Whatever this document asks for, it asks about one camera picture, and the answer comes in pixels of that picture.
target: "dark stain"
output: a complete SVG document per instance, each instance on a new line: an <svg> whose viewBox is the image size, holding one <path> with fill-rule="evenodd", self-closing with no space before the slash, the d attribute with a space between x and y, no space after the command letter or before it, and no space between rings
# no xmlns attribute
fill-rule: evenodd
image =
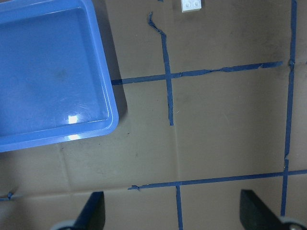
<svg viewBox="0 0 307 230"><path fill-rule="evenodd" d="M64 152L64 147L60 148L59 151L60 151L60 153L62 153L62 154L65 153L65 152Z"/></svg>
<svg viewBox="0 0 307 230"><path fill-rule="evenodd" d="M64 82L66 79L67 79L67 72L65 69L62 69L60 71L57 71L55 72L54 74L54 78L57 80L57 81L60 81L60 82Z"/></svg>

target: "blue painter's tape line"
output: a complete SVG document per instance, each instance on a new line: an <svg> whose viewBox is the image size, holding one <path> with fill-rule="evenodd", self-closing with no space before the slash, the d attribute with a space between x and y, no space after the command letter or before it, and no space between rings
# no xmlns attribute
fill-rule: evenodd
<svg viewBox="0 0 307 230"><path fill-rule="evenodd" d="M238 71L245 71L245 70L252 70L252 69L260 69L260 68L275 68L279 67L283 64L282 61L275 61L275 62L264 62L258 64L250 64L250 65L243 65L243 66L232 66L232 67L223 67L220 69L201 69L201 70L193 70L193 71L186 71L181 73L174 73L172 74L172 78L181 78L181 77L192 77L192 76L200 76L212 72L238 72Z"/></svg>
<svg viewBox="0 0 307 230"><path fill-rule="evenodd" d="M9 201L9 200L11 200L12 196L13 196L13 193L9 192L7 197L0 198L0 201Z"/></svg>
<svg viewBox="0 0 307 230"><path fill-rule="evenodd" d="M296 18L297 18L297 2L292 0L291 5L291 45L290 45L290 73L288 85L288 102L287 102L287 121L286 121L286 137L284 147L284 157L287 159L290 152L291 126L292 126L292 108L293 108L293 91L294 91L294 66L295 66L295 44L296 44Z"/></svg>
<svg viewBox="0 0 307 230"><path fill-rule="evenodd" d="M166 183L156 183L156 184L145 184L142 186L135 187L132 186L128 188L128 190L139 190L139 189L145 189L145 188L161 188L161 187L172 187L178 185L178 182L166 182Z"/></svg>
<svg viewBox="0 0 307 230"><path fill-rule="evenodd" d="M275 61L275 62L265 62L265 63L243 65L243 66L224 67L221 69L201 69L201 70L187 71L187 72L181 72L181 73L173 73L171 74L171 78L200 76L200 75L204 75L204 74L208 74L212 72L218 72L218 71L235 72L235 71L259 69L259 68L275 68L275 67L281 66L282 64L283 64L282 61ZM111 82L112 82L112 85L123 85L123 84L140 83L140 82L146 82L146 81L160 81L160 80L165 80L165 79L166 79L165 74L161 74L161 75L152 75L152 76L145 76L145 77L112 80Z"/></svg>
<svg viewBox="0 0 307 230"><path fill-rule="evenodd" d="M290 45L290 60L295 63L295 46L296 46L296 21L297 21L297 2L291 2L291 45Z"/></svg>
<svg viewBox="0 0 307 230"><path fill-rule="evenodd" d="M283 190L282 204L280 215L285 216L287 187L289 174L289 159L290 142L291 142L291 126L292 126L292 109L293 109L293 93L294 93L294 67L295 67L295 49L296 49L296 20L297 20L297 2L291 1L291 44L290 44L290 60L289 60L289 84L288 84L288 101L287 101L287 120L286 120L286 135L284 142L284 171L283 171Z"/></svg>
<svg viewBox="0 0 307 230"><path fill-rule="evenodd" d="M289 171L288 172L289 176L292 176L292 175L302 175L302 174L307 174L307 169L305 169L305 170Z"/></svg>
<svg viewBox="0 0 307 230"><path fill-rule="evenodd" d="M177 202L178 227L179 230L183 230L181 192L179 185L176 185L176 202Z"/></svg>
<svg viewBox="0 0 307 230"><path fill-rule="evenodd" d="M243 175L243 176L218 177L218 178L192 180L192 181L177 181L177 182L146 184L146 185L137 186L137 187L134 185L128 188L128 190L171 187L171 186L191 185L191 184L208 184L208 183L226 182L226 181L251 180L251 179L278 177L278 176L283 176L283 172L272 172L272 173L252 174L252 175Z"/></svg>
<svg viewBox="0 0 307 230"><path fill-rule="evenodd" d="M165 74L138 77L138 78L126 78L126 79L112 80L111 82L112 82L112 85L123 85L123 84L140 83L140 82L146 82L146 81L160 81L160 80L165 80Z"/></svg>
<svg viewBox="0 0 307 230"><path fill-rule="evenodd" d="M272 173L252 174L252 175L243 175L243 176L219 177L219 178L210 178L210 179L202 179L194 181L182 181L180 184L181 185L208 184L216 182L241 181L241 180L261 179L261 178L278 177L278 176L283 176L283 173L272 172Z"/></svg>
<svg viewBox="0 0 307 230"><path fill-rule="evenodd" d="M169 119L169 124L173 126L174 125L173 87L172 87L172 74L171 74L171 68L169 65L169 56L168 56L167 44L166 44L166 34L154 24L152 12L149 14L148 24L161 35L163 61L164 61L164 68L165 68L166 89L167 89L168 119Z"/></svg>
<svg viewBox="0 0 307 230"><path fill-rule="evenodd" d="M288 170L289 170L289 160L284 161L284 172L283 172L283 193L282 193L282 205L280 215L285 216L286 213L286 201L287 201L287 187L288 187Z"/></svg>

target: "white lego brick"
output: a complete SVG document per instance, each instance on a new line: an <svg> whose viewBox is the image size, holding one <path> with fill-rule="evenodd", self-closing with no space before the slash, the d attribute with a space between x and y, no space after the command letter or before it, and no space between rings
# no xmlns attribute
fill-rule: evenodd
<svg viewBox="0 0 307 230"><path fill-rule="evenodd" d="M181 0L181 12L199 11L201 9L201 0Z"/></svg>

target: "blue plastic tray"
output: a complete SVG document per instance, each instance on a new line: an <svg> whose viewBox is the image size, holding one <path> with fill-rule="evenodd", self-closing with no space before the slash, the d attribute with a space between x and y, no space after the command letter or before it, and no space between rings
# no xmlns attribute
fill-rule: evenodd
<svg viewBox="0 0 307 230"><path fill-rule="evenodd" d="M0 3L0 152L106 135L118 124L91 0Z"/></svg>

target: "blue tape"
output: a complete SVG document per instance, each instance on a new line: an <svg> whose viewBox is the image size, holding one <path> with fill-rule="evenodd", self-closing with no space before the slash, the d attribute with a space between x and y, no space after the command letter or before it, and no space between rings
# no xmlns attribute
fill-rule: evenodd
<svg viewBox="0 0 307 230"><path fill-rule="evenodd" d="M295 170L295 171L289 171L288 175L292 176L292 175L302 175L302 174L307 174L307 169L305 170Z"/></svg>
<svg viewBox="0 0 307 230"><path fill-rule="evenodd" d="M287 187L288 187L288 170L289 170L289 160L284 160L284 171L283 171L283 188L282 188L282 205L280 215L285 216L286 213L286 201L287 201Z"/></svg>
<svg viewBox="0 0 307 230"><path fill-rule="evenodd" d="M142 186L133 185L128 188L128 190L140 190L145 188L161 188L161 187L172 187L178 185L178 182L166 182L166 183L156 183L156 184L145 184Z"/></svg>
<svg viewBox="0 0 307 230"><path fill-rule="evenodd" d="M194 77L219 71L236 72L236 71L260 69L260 68L275 68L281 66L282 64L283 64L282 61L275 61L275 62L265 62L265 63L250 64L243 66L224 67L220 69L201 69L201 70L186 71L181 73L173 73L171 74L171 78ZM160 80L166 80L166 75L160 74L160 75L152 75L145 77L126 78L126 79L112 80L111 82L112 85L123 85L123 84L140 83L146 81L160 81Z"/></svg>
<svg viewBox="0 0 307 230"><path fill-rule="evenodd" d="M291 1L291 44L290 44L290 60L289 60L290 73L289 73L289 84L288 84L286 135L285 135L285 142L284 142L283 188L282 188L282 204L281 204L281 210L280 210L281 216L285 216L286 202L287 202L287 187L288 187L288 175L289 175L288 155L290 153L293 92L294 92L296 18L297 18L297 2L296 0L292 0Z"/></svg>
<svg viewBox="0 0 307 230"><path fill-rule="evenodd" d="M166 34L154 24L153 12L149 14L148 24L161 35L163 61L164 61L164 68L165 68L166 89L167 89L168 119L169 119L169 124L173 126L174 125L173 87L172 87L172 74L171 74L171 69L169 65L169 56L168 56L167 45L166 45Z"/></svg>
<svg viewBox="0 0 307 230"><path fill-rule="evenodd" d="M9 201L9 200L11 200L12 196L13 196L13 193L9 192L7 197L0 198L0 201Z"/></svg>
<svg viewBox="0 0 307 230"><path fill-rule="evenodd" d="M176 186L176 202L177 202L178 227L179 230L183 230L181 192L179 185Z"/></svg>
<svg viewBox="0 0 307 230"><path fill-rule="evenodd" d="M208 184L208 183L227 182L227 181L241 181L241 180L270 178L270 177L278 177L278 176L283 176L283 172L272 172L272 173L252 174L252 175L243 175L243 176L228 176L228 177L218 177L218 178L210 178L210 179L191 180L191 181L146 184L146 185L137 186L137 187L133 185L132 187L128 188L128 190L171 187L171 186L191 185L191 184Z"/></svg>
<svg viewBox="0 0 307 230"><path fill-rule="evenodd" d="M250 64L250 65L243 65L243 66L232 66L232 67L223 67L220 69L201 69L201 70L193 70L193 71L186 71L181 73L174 73L172 74L172 78L181 78L181 77L192 77L192 76L200 76L212 72L238 72L238 71L245 71L245 70L252 70L252 69L260 69L260 68L275 68L279 67L283 64L282 61L275 61L275 62L265 62L265 63L258 63L258 64Z"/></svg>

